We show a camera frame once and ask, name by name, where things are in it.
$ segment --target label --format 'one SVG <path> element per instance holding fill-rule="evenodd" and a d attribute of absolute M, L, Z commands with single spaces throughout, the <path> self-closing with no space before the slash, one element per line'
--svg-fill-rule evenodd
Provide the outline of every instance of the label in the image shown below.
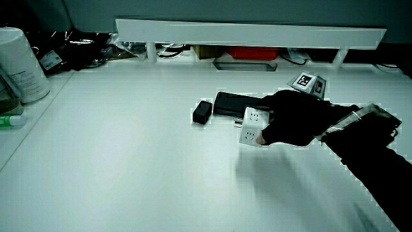
<path fill-rule="evenodd" d="M 52 50 L 44 55 L 44 57 L 40 60 L 40 63 L 43 65 L 44 69 L 49 70 L 62 61 L 63 60 L 59 57 L 59 55 Z"/>
<path fill-rule="evenodd" d="M 32 72 L 23 71 L 9 75 L 8 77 L 20 91 L 22 98 L 32 94 L 35 95 L 37 92 L 41 92 L 43 90 Z"/>
<path fill-rule="evenodd" d="M 10 116 L 2 116 L 0 117 L 0 127 L 2 126 L 11 126 L 10 124 Z"/>

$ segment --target white power strip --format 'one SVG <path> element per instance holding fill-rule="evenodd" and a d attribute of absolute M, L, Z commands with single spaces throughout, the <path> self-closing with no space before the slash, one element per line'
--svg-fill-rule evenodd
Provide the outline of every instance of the white power strip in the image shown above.
<path fill-rule="evenodd" d="M 246 107 L 239 143 L 262 147 L 256 138 L 269 125 L 269 112 Z"/>

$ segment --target black glove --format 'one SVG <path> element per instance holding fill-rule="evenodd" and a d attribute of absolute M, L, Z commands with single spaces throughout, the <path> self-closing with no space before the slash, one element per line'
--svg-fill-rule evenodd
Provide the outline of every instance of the black glove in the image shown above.
<path fill-rule="evenodd" d="M 256 142 L 269 145 L 284 142 L 296 146 L 308 145 L 352 111 L 356 105 L 339 106 L 329 101 L 320 101 L 314 96 L 292 90 L 281 90 L 257 102 L 273 111 L 273 120 Z"/>

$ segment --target white desk surface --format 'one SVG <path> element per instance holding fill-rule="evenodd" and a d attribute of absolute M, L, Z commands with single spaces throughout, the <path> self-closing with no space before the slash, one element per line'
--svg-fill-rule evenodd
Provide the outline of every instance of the white desk surface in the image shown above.
<path fill-rule="evenodd" d="M 255 148 L 238 143 L 231 118 L 191 122 L 202 98 L 262 97 L 306 70 L 328 81 L 333 103 L 374 101 L 396 113 L 403 124 L 391 147 L 412 152 L 409 77 L 278 64 L 219 72 L 208 62 L 129 59 L 51 78 L 53 90 L 64 86 L 50 105 L 26 109 L 44 113 L 14 131 L 22 142 L 0 135 L 12 154 L 0 172 L 0 231 L 364 231 L 355 204 L 379 231 L 395 231 L 325 145 Z"/>

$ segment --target black cable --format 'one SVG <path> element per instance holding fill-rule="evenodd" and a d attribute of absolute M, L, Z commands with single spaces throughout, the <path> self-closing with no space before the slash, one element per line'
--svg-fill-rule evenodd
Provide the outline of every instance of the black cable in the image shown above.
<path fill-rule="evenodd" d="M 294 61 L 291 61 L 290 59 L 285 58 L 285 57 L 282 56 L 282 55 L 279 55 L 279 56 L 280 56 L 282 59 L 284 59 L 284 60 L 286 60 L 286 61 L 289 61 L 289 62 L 291 62 L 292 64 L 296 64 L 296 65 L 304 65 L 304 64 L 306 64 L 306 62 L 308 62 L 308 59 L 305 59 L 303 63 L 299 64 L 299 63 L 297 63 L 297 62 L 294 62 Z"/>
<path fill-rule="evenodd" d="M 385 64 L 377 64 L 377 65 L 381 65 L 381 66 L 383 66 L 383 67 L 385 67 L 385 68 L 400 68 L 400 67 L 398 67 L 398 66 L 388 66 L 388 65 L 385 65 Z"/>

